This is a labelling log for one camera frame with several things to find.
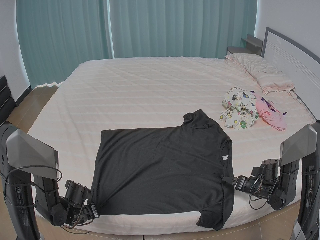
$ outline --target black t-shirt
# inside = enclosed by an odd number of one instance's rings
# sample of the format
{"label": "black t-shirt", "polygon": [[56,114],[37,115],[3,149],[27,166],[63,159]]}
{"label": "black t-shirt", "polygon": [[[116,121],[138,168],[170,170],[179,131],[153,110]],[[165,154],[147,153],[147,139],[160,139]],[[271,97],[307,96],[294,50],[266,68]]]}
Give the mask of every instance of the black t-shirt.
{"label": "black t-shirt", "polygon": [[100,215],[200,211],[198,226],[219,230],[229,218],[234,187],[232,141],[202,110],[181,126],[104,130],[92,182]]}

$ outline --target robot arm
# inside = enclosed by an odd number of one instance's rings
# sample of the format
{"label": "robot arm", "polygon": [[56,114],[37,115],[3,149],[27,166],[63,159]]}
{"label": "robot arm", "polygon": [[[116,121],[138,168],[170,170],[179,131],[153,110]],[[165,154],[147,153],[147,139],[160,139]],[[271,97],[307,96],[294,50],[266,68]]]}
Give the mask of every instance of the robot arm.
{"label": "robot arm", "polygon": [[252,176],[224,177],[236,190],[266,199],[274,210],[281,210],[296,196],[299,160],[302,160],[302,193],[292,240],[318,239],[320,209],[320,120],[307,124],[281,144],[280,159],[262,161]]}
{"label": "robot arm", "polygon": [[[66,182],[66,195],[58,192],[58,152],[24,133],[9,122],[0,126],[1,180],[17,239],[42,239],[34,207],[52,225],[73,228],[100,217],[94,204],[84,205],[90,190],[71,180]],[[31,186],[35,186],[33,203]]]}

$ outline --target white wall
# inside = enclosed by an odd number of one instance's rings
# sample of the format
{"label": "white wall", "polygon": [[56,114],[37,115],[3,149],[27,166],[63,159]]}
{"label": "white wall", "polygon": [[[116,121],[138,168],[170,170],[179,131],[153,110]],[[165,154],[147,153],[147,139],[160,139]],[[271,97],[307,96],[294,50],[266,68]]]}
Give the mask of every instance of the white wall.
{"label": "white wall", "polygon": [[5,75],[16,101],[30,86],[19,47],[16,0],[0,0],[0,75]]}
{"label": "white wall", "polygon": [[320,0],[258,0],[255,36],[264,40],[266,27],[320,57]]}

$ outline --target headboard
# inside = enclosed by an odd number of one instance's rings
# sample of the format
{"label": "headboard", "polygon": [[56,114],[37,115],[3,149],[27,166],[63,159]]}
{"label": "headboard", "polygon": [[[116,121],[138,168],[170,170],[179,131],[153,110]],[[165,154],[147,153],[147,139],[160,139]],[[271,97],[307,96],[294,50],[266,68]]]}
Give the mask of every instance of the headboard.
{"label": "headboard", "polygon": [[261,56],[293,81],[295,93],[314,117],[320,119],[320,58],[269,27]]}

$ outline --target floor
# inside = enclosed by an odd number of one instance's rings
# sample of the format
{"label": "floor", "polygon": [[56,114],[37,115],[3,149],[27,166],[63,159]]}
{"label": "floor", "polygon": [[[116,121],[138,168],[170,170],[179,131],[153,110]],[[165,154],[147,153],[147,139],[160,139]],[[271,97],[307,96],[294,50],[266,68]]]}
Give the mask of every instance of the floor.
{"label": "floor", "polygon": [[[26,133],[36,120],[38,114],[52,95],[58,89],[57,86],[37,87],[14,109],[8,120],[22,129]],[[293,223],[299,212],[299,202],[285,207],[281,211],[274,211],[262,218],[250,223],[222,229],[219,231],[178,233],[167,235],[146,235],[145,240],[277,240],[279,238],[289,239],[293,228]],[[124,236],[110,235],[90,232],[89,234],[70,234],[60,227],[52,226],[43,218],[37,217],[39,230],[45,240],[103,240],[103,239],[123,239],[142,240],[141,235]],[[16,234],[11,223],[4,199],[0,198],[0,239],[14,240]]]}

